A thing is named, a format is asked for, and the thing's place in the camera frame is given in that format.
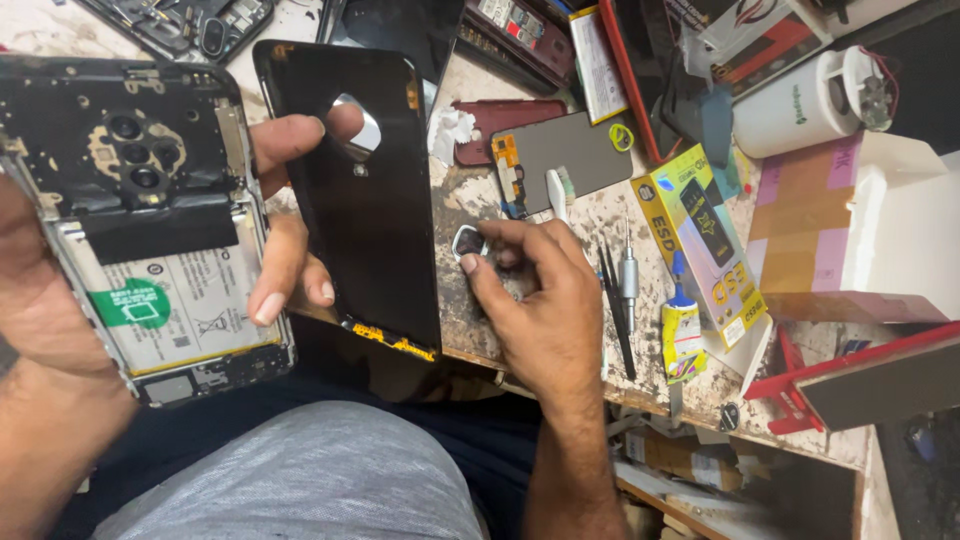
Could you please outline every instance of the maroon phone back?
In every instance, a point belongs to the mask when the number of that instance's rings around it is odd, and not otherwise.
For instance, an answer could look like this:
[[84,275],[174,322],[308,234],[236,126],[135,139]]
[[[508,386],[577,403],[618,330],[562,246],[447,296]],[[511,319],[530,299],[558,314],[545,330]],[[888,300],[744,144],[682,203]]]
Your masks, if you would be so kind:
[[480,138],[457,144],[454,156],[461,165],[486,165],[493,163],[490,135],[503,130],[536,124],[566,114],[566,103],[560,99],[482,99],[463,103],[453,102],[453,108],[468,112],[476,118],[474,130]]

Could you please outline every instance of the green sticker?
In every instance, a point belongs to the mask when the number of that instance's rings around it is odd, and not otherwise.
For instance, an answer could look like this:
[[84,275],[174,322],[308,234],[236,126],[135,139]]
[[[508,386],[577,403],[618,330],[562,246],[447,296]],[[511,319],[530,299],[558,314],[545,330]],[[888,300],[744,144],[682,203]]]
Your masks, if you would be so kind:
[[136,324],[158,329],[170,318],[167,294],[149,280],[127,278],[124,288],[91,292],[90,299],[108,327]]

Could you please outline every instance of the workbench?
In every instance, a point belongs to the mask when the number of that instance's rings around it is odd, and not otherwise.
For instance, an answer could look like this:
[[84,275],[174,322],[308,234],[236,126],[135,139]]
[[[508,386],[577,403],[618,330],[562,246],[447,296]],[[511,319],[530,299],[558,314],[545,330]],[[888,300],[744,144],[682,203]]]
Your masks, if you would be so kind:
[[[320,6],[320,0],[280,0],[273,22],[258,39],[283,38],[312,42],[317,33]],[[0,17],[4,20],[4,24],[0,25],[0,44],[15,53],[88,58],[150,57],[135,42],[71,1],[56,6],[52,0],[0,0]],[[228,71],[241,87],[247,119],[252,125],[267,119],[268,113],[253,71],[251,49],[248,45],[230,63]],[[504,81],[485,67],[454,54],[439,89],[434,111],[458,99],[476,101],[533,97],[522,87]],[[646,170],[638,152],[634,152],[634,169],[635,176]],[[755,187],[754,195],[741,193],[729,200],[727,207],[736,234],[745,245],[753,216],[759,169],[753,163],[750,170],[741,168],[740,172],[750,178]],[[446,167],[431,156],[430,183],[434,200],[444,353],[508,371],[491,326],[470,294],[465,276],[450,251],[453,236],[461,225],[475,223],[479,219],[505,217],[500,210],[501,194],[495,172],[492,167]],[[552,211],[547,210],[531,220],[542,222],[552,217]],[[630,183],[624,181],[578,197],[569,212],[569,220],[571,228],[591,254],[594,266],[597,263],[596,246],[598,242],[602,245],[604,240],[611,245],[614,259],[619,260],[625,244],[626,225],[630,222],[632,243],[640,268],[637,331],[632,336],[637,376],[634,381],[626,377],[605,298],[605,348],[610,360],[606,397],[619,404],[668,414],[669,396],[660,356],[660,307],[672,295],[673,282],[646,226]],[[506,284],[516,294],[525,292],[527,286],[509,279]],[[834,358],[837,347],[848,339],[868,339],[878,343],[893,338],[882,326],[787,323],[787,328],[803,351],[808,365]],[[766,363],[770,363],[775,347],[774,340],[771,340]],[[760,369],[760,377],[764,376],[766,369]],[[873,505],[874,499],[889,501],[886,479],[879,476],[883,473],[882,465],[878,471],[876,467],[879,452],[872,427],[832,434],[809,430],[775,436],[766,428],[767,422],[779,414],[774,405],[768,400],[744,402],[737,399],[740,385],[739,375],[711,358],[706,372],[684,386],[681,419],[696,426],[716,429],[720,422],[721,407],[729,402],[737,403],[741,423],[732,435],[858,471],[864,479],[863,491],[859,493],[864,508]]]

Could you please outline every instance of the screwdriver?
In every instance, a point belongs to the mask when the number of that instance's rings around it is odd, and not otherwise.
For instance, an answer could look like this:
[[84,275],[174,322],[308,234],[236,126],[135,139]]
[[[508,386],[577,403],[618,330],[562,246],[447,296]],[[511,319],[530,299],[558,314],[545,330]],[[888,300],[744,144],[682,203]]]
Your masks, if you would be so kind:
[[623,259],[620,260],[620,298],[626,303],[627,331],[636,330],[634,311],[636,297],[639,293],[639,265],[634,258],[633,238],[630,236],[630,220],[627,220],[627,247],[623,250]]

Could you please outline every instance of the yellow box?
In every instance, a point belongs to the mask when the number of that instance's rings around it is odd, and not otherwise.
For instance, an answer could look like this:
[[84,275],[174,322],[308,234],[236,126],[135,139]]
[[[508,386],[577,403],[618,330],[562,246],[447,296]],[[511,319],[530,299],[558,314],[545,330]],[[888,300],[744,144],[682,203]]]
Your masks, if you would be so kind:
[[684,252],[681,283],[700,307],[703,330],[718,331],[729,351],[767,306],[703,148],[694,146],[631,185],[667,266]]

